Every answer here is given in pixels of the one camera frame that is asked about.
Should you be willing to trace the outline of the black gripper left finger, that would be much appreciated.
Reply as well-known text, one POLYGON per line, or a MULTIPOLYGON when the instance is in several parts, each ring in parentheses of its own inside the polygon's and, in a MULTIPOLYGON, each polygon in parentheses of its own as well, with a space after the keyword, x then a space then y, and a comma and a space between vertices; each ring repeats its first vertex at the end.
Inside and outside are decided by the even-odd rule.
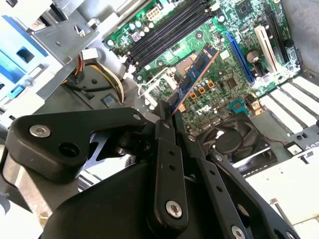
POLYGON ((148 117, 133 108, 20 117, 9 128, 2 175, 45 228, 62 203, 87 190, 78 189, 86 166, 130 154, 133 165, 155 168, 150 228, 184 230, 187 199, 173 116, 169 104, 160 102, 148 117))

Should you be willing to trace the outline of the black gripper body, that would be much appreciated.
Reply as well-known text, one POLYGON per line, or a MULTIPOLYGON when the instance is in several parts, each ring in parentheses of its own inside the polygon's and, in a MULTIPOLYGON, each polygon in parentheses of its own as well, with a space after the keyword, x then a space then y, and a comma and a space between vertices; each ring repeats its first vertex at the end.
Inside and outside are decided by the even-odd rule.
POLYGON ((204 187, 185 180, 188 225, 181 232, 152 230, 147 222, 155 168, 130 166, 62 203, 50 216, 46 239, 228 239, 204 187))

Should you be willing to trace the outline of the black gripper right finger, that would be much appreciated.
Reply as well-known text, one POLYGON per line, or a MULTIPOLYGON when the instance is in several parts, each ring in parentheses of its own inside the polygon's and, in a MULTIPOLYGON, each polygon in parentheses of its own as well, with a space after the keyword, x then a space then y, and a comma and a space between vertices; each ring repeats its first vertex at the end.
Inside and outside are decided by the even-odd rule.
POLYGON ((184 129, 181 113, 174 127, 186 153, 186 166, 197 167, 197 182, 208 194, 221 239, 297 239, 296 231, 260 196, 222 154, 205 158, 199 141, 184 129))

